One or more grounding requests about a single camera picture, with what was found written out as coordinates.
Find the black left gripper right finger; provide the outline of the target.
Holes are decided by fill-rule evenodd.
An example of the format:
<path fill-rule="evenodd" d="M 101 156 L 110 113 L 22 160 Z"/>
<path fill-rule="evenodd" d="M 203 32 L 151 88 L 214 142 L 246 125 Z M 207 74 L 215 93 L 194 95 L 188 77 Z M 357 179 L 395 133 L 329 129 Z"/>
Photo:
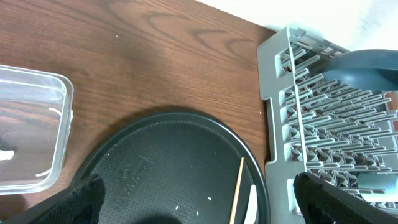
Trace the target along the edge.
<path fill-rule="evenodd" d="M 294 179 L 294 194 L 306 224 L 389 224 L 397 218 L 312 174 Z"/>

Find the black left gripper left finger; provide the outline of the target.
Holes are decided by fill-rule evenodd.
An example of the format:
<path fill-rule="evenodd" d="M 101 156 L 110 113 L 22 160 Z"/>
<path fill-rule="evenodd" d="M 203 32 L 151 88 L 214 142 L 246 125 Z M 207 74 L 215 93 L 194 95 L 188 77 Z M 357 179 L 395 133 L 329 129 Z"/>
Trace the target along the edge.
<path fill-rule="evenodd" d="M 91 175 L 5 221 L 6 224 L 97 224 L 106 188 Z"/>

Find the light blue plastic cup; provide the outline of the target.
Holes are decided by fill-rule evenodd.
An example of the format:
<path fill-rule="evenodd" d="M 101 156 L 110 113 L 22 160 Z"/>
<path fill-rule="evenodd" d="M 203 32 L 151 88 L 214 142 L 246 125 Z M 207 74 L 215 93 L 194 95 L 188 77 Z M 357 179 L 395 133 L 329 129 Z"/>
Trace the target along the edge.
<path fill-rule="evenodd" d="M 358 187 L 363 189 L 384 190 L 384 193 L 361 193 L 367 202 L 397 202 L 397 175 L 369 174 L 358 176 Z"/>

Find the white napkin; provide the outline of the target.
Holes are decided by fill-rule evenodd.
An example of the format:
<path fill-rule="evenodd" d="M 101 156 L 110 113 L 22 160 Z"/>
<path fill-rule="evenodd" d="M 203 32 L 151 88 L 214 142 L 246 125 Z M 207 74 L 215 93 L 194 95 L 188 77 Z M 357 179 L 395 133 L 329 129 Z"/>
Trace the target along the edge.
<path fill-rule="evenodd" d="M 13 158 L 13 156 L 14 156 L 13 150 L 10 151 L 0 150 L 0 161 L 9 161 Z"/>

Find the dark blue round plate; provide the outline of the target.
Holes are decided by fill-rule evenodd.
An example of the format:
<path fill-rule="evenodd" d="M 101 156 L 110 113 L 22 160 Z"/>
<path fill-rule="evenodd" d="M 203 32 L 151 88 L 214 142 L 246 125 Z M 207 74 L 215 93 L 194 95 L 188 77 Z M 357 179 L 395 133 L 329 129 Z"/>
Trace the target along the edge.
<path fill-rule="evenodd" d="M 326 81 L 338 80 L 351 88 L 397 90 L 397 51 L 357 50 L 339 54 L 321 69 Z"/>

